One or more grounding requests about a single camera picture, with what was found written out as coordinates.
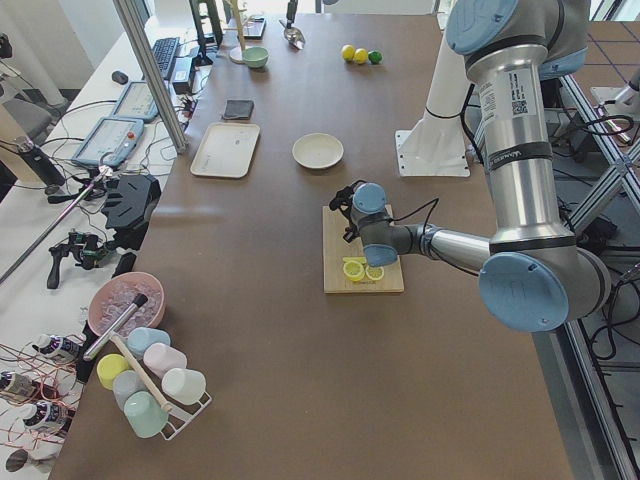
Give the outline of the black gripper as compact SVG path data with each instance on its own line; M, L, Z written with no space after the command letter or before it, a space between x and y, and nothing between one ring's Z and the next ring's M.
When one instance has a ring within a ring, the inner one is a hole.
M359 229L357 224L353 221L353 219L348 216L348 226L345 228L345 233L343 234L343 240L347 243L353 242L357 237L360 236Z
M297 12L297 0L289 0L287 3L287 12L286 12L286 19L288 23L293 23L295 21L296 12Z

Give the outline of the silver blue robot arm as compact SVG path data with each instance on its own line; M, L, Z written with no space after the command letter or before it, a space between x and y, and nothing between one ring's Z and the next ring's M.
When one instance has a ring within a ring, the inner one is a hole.
M579 248L559 217L541 82L579 70L586 57L585 1L460 1L445 30L478 88L484 165L497 230L483 238L429 223L401 225L384 189L354 183L331 202L374 267L421 254L477 273L487 310L520 331L555 329L608 298L604 263Z

